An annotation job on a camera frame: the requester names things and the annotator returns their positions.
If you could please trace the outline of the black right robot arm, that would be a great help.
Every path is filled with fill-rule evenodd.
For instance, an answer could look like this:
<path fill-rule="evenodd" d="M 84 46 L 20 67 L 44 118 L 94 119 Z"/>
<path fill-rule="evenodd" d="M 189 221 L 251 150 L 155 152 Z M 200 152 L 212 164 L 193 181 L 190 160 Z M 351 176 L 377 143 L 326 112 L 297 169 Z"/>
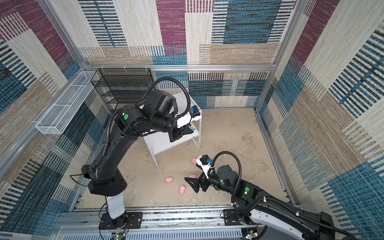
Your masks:
<path fill-rule="evenodd" d="M 241 224 L 262 224 L 296 240 L 334 240 L 337 233 L 344 235 L 345 240 L 356 239 L 353 234 L 336 228 L 329 214 L 299 209 L 243 180 L 241 162 L 232 152 L 219 152 L 212 159 L 199 156 L 196 166 L 202 170 L 201 175 L 186 177 L 185 181 L 196 193 L 212 187 L 230 194 L 235 218 Z"/>

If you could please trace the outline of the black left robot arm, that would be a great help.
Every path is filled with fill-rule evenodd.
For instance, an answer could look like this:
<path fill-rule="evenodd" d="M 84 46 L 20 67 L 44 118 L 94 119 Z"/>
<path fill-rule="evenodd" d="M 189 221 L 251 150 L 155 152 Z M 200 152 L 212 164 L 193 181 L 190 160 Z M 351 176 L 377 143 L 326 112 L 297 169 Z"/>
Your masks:
<path fill-rule="evenodd" d="M 182 113 L 179 113 L 173 95 L 155 89 L 163 81 L 176 84 L 184 93 L 187 106 Z M 148 88 L 137 103 L 127 104 L 110 115 L 104 146 L 91 164 L 82 166 L 81 175 L 89 180 L 91 194 L 106 198 L 108 215 L 112 220 L 126 215 L 123 192 L 128 184 L 118 169 L 126 152 L 138 138 L 154 133 L 168 134 L 171 143 L 192 134 L 191 120 L 180 123 L 180 119 L 190 111 L 191 98 L 183 84 L 174 78 L 162 77 Z"/>

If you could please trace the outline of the white two-tier shelf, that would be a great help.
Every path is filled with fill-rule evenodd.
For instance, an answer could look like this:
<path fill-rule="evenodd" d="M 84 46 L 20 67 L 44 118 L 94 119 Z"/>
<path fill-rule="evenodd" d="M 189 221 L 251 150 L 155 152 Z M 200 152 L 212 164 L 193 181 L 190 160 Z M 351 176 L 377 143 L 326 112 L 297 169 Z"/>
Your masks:
<path fill-rule="evenodd" d="M 179 121 L 181 121 L 182 124 L 190 123 L 194 129 L 192 134 L 183 135 L 178 140 L 176 140 L 176 138 L 180 136 L 180 133 L 174 130 L 174 134 L 176 134 L 175 136 L 173 136 L 173 139 L 175 139 L 174 142 L 170 142 L 169 134 L 163 132 L 157 132 L 144 137 L 144 140 L 147 144 L 147 147 L 151 153 L 151 156 L 157 168 L 159 167 L 159 164 L 156 159 L 156 155 L 165 152 L 173 147 L 183 144 L 189 140 L 193 140 L 196 147 L 200 149 L 203 111 L 192 97 L 190 97 L 190 102 L 191 107 L 196 106 L 200 114 L 192 119 L 190 114 L 187 114 L 186 116 L 182 117 Z"/>

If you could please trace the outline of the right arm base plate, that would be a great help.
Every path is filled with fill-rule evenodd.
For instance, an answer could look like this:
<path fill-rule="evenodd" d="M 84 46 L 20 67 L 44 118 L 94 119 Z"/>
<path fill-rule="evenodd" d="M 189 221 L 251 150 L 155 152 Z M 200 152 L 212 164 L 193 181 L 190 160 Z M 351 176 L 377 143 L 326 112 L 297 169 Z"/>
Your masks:
<path fill-rule="evenodd" d="M 220 216 L 224 219 L 226 226 L 239 226 L 239 225 L 254 225 L 250 217 L 245 216 L 242 213 L 237 212 L 234 209 L 224 209 Z"/>

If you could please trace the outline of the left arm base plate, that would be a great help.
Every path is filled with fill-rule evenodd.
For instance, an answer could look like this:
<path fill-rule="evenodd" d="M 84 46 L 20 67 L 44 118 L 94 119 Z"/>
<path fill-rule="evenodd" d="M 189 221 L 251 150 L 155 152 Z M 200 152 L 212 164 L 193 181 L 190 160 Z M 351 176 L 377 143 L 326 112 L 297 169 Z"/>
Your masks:
<path fill-rule="evenodd" d="M 108 213 L 102 215 L 99 230 L 128 230 L 139 229 L 142 224 L 143 212 L 127 212 L 116 219 Z"/>

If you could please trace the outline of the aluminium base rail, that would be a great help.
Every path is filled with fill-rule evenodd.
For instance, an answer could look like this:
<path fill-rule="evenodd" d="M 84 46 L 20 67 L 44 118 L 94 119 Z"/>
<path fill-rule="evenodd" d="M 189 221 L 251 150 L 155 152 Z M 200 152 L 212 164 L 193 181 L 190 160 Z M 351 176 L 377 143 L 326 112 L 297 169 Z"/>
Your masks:
<path fill-rule="evenodd" d="M 79 209 L 59 216 L 51 240 L 301 240 L 296 228 L 255 211 L 250 225 L 227 216 L 229 205 L 128 208 L 130 228 L 100 229 L 104 211 Z"/>

